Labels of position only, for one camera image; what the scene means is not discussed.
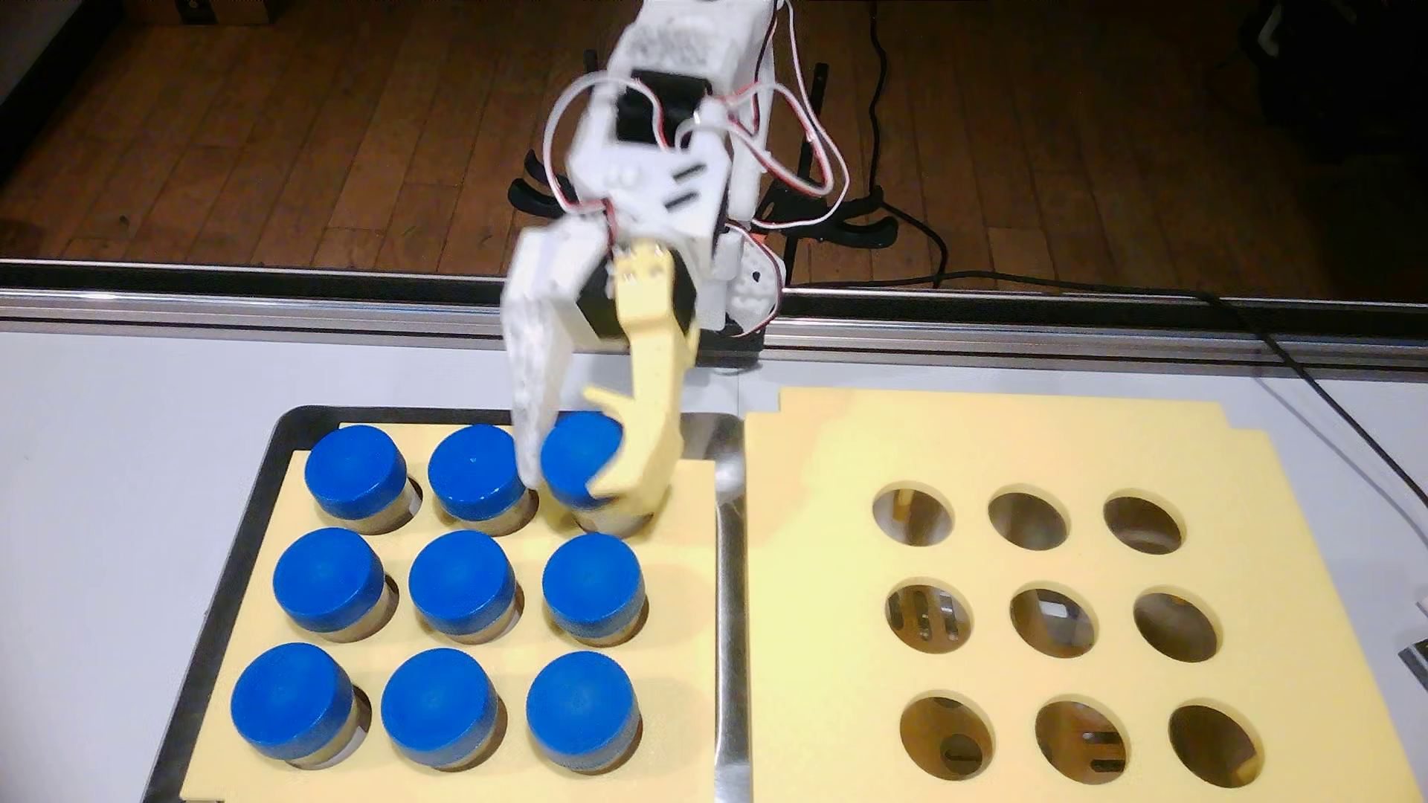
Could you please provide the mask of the white gripper with motor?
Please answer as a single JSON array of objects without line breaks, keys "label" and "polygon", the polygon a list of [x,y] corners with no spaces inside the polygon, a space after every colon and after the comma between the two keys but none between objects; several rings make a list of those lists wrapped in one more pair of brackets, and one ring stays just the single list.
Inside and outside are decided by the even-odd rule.
[{"label": "white gripper with motor", "polygon": [[[717,331],[730,316],[737,277],[737,236],[727,226],[733,159],[718,130],[694,131],[684,146],[624,141],[618,97],[630,91],[653,100],[653,91],[597,71],[568,84],[563,103],[585,90],[591,94],[565,157],[578,201],[563,219],[520,231],[504,279],[500,319],[516,462],[527,487],[544,484],[541,447],[554,429],[571,357],[624,339],[624,329],[631,393],[583,390],[623,429],[618,450],[587,490],[595,499],[658,503],[683,454],[684,376],[698,346],[698,333],[681,326]],[[637,240],[657,246],[633,246]],[[677,276],[674,257],[683,269]]]}]

